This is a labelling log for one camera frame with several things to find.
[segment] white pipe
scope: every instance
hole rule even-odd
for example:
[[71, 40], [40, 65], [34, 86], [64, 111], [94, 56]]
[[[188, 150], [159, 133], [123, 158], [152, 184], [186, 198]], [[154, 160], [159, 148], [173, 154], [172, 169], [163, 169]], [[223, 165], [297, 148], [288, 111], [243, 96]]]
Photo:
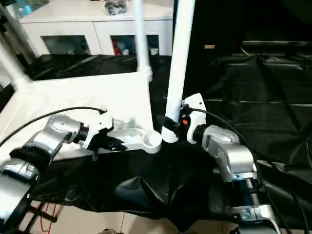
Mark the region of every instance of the white pipe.
[[5, 49], [3, 41], [1, 40], [0, 65], [10, 77], [15, 89], [20, 89], [31, 82], [30, 78], [23, 72], [19, 62]]
[[14, 18], [13, 16], [15, 14], [11, 15], [8, 10], [0, 4], [0, 15], [1, 14], [7, 18], [9, 26], [12, 29], [12, 33], [15, 34], [15, 36], [18, 38], [18, 41], [21, 43], [20, 47], [27, 63], [32, 63], [37, 57], [39, 57], [39, 54], [30, 41], [28, 35], [23, 30], [19, 19]]
[[144, 31], [143, 0], [134, 0], [136, 22], [137, 71], [145, 72], [148, 81], [152, 81], [152, 69], [148, 57], [147, 38]]
[[4, 71], [4, 69], [0, 65], [0, 85], [4, 88], [9, 83], [11, 83], [11, 79], [8, 77], [7, 73]]
[[[179, 0], [175, 23], [175, 39], [172, 51], [166, 116], [179, 121], [183, 86], [189, 53], [195, 0]], [[178, 140], [174, 132], [162, 127], [162, 139], [168, 143]]]

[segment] black plastic sheet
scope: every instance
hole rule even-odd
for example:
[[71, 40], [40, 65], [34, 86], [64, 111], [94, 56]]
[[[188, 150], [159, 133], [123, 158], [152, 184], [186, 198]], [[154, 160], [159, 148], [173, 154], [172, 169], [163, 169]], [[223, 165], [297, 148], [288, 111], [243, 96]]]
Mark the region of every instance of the black plastic sheet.
[[14, 89], [11, 85], [7, 85], [4, 89], [0, 91], [0, 112], [6, 106], [7, 102], [10, 100], [14, 93]]
[[[150, 97], [156, 116], [165, 113], [170, 57], [151, 57]], [[291, 228], [302, 228], [293, 186], [312, 226], [312, 60], [293, 57], [203, 58], [191, 63], [184, 97], [201, 93], [207, 110], [234, 125], [247, 139], [269, 194]], [[132, 56], [42, 56], [27, 71], [35, 80], [133, 72]], [[208, 122], [219, 124], [213, 119]], [[263, 159], [276, 162], [281, 172]], [[54, 162], [36, 187], [35, 199], [94, 211], [125, 211], [168, 218], [181, 231], [198, 219], [229, 220], [228, 195], [215, 162], [185, 140], [163, 143], [149, 155], [137, 150]]]

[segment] red object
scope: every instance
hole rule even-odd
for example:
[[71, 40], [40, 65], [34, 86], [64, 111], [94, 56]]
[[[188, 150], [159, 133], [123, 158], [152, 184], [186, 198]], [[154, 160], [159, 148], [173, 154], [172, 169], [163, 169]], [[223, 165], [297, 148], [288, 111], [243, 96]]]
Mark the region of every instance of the red object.
[[121, 51], [118, 48], [117, 41], [113, 39], [113, 48], [115, 55], [121, 55]]
[[[49, 208], [49, 203], [47, 203], [47, 207], [46, 207], [46, 209], [45, 209], [45, 212], [46, 212], [46, 213], [47, 213], [47, 211], [48, 211], [48, 208]], [[54, 205], [54, 208], [53, 208], [52, 216], [55, 215], [56, 208], [57, 208], [57, 205], [55, 204], [55, 205]], [[48, 230], [44, 230], [44, 229], [43, 229], [43, 224], [42, 224], [42, 217], [40, 217], [40, 226], [41, 226], [41, 231], [42, 231], [43, 233], [48, 233], [48, 234], [50, 234], [50, 231], [51, 231], [51, 228], [52, 228], [52, 222], [50, 222], [49, 229], [48, 229]]]

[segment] white plastic mount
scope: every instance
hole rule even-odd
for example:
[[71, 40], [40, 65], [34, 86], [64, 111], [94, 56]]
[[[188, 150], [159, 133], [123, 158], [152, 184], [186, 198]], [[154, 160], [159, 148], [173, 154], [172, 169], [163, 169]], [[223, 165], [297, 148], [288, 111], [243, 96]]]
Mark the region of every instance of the white plastic mount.
[[[196, 109], [201, 109], [201, 110], [206, 111], [206, 107], [205, 107], [201, 94], [194, 94], [186, 98], [184, 101], [182, 101], [182, 106], [186, 104], [188, 104], [191, 108], [196, 108]], [[193, 111], [190, 114], [190, 119], [191, 119], [191, 124], [187, 132], [186, 138], [189, 143], [196, 144], [196, 141], [193, 140], [193, 134], [194, 134], [195, 128], [198, 125], [206, 124], [206, 114], [202, 112]]]
[[[99, 130], [104, 128], [110, 129], [113, 125], [114, 119], [109, 112], [94, 118], [88, 125], [89, 133], [82, 147], [87, 149], [91, 139], [99, 133]], [[161, 135], [156, 131], [147, 131], [134, 127], [114, 130], [107, 135], [122, 140], [124, 142], [123, 145], [126, 146], [128, 150], [142, 149], [149, 154], [155, 154], [161, 148]]]

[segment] tiled floor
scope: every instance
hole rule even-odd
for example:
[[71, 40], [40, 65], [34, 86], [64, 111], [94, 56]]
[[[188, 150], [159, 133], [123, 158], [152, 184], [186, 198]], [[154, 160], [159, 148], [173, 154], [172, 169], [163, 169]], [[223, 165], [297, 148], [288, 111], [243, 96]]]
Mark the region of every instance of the tiled floor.
[[[50, 205], [48, 213], [52, 214], [54, 205]], [[60, 205], [56, 209], [59, 214], [57, 223], [52, 225], [50, 234], [97, 234], [104, 229], [114, 229], [125, 234], [177, 234], [176, 227], [167, 219], [151, 220], [133, 214], [113, 212], [94, 213], [80, 210], [76, 207]], [[27, 214], [20, 230], [24, 230], [32, 214]], [[49, 222], [42, 220], [43, 229], [49, 228]], [[200, 220], [189, 230], [188, 234], [229, 234], [235, 224], [229, 222]], [[31, 231], [32, 234], [42, 234], [40, 219]], [[295, 230], [293, 234], [303, 234]]]

